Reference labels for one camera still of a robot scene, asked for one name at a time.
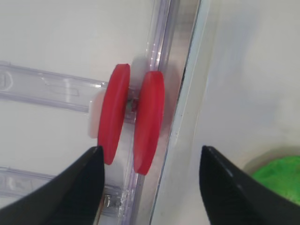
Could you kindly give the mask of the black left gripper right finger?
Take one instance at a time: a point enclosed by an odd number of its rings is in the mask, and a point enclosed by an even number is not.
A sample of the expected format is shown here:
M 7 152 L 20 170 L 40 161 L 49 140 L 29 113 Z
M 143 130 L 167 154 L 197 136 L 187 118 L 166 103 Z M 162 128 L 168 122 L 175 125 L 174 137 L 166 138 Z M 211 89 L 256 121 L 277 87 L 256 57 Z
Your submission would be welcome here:
M 204 145 L 199 189 L 211 225 L 298 225 L 300 207 L 239 169 L 217 149 Z

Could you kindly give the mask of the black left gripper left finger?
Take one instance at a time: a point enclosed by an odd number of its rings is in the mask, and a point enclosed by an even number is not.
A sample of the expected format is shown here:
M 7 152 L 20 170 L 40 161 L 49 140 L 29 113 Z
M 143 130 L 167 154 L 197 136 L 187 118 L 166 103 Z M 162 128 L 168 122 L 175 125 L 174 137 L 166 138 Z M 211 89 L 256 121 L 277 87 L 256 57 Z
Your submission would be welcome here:
M 104 154 L 88 149 L 65 171 L 0 210 L 2 225 L 96 225 L 103 206 Z

